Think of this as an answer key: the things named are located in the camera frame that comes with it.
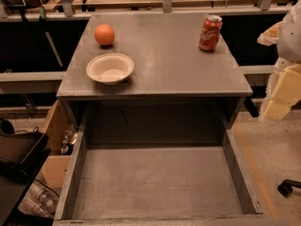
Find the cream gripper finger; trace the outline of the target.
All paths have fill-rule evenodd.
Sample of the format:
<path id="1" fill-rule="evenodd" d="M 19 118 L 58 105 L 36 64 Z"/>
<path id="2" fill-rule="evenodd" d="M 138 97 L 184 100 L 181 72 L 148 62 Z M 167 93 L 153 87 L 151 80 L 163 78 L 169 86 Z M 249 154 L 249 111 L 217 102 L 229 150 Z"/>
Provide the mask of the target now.
<path id="1" fill-rule="evenodd" d="M 262 115 L 269 120 L 281 121 L 300 101 L 301 65 L 293 64 L 270 75 Z"/>
<path id="2" fill-rule="evenodd" d="M 257 38 L 257 43 L 265 46 L 271 46 L 273 44 L 278 43 L 278 31 L 281 26 L 281 22 L 278 22 L 271 27 L 269 27 L 267 30 L 265 30 L 263 33 L 261 33 Z"/>

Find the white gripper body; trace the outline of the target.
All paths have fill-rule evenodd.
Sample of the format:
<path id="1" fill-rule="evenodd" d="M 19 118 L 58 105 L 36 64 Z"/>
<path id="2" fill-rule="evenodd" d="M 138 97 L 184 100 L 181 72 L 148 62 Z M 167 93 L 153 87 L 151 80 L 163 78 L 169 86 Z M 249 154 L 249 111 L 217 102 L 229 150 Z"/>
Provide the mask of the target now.
<path id="1" fill-rule="evenodd" d="M 275 64 L 273 75 L 276 79 L 300 79 L 301 64 L 279 57 Z"/>

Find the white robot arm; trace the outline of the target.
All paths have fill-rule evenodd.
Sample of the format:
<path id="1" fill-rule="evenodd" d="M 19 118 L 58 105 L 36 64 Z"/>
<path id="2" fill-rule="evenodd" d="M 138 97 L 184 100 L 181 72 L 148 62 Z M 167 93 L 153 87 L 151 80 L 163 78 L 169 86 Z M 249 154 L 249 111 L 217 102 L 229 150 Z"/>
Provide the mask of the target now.
<path id="1" fill-rule="evenodd" d="M 277 46 L 278 59 L 268 79 L 261 115 L 281 121 L 301 101 L 301 1 L 281 22 L 261 33 L 257 43 Z"/>

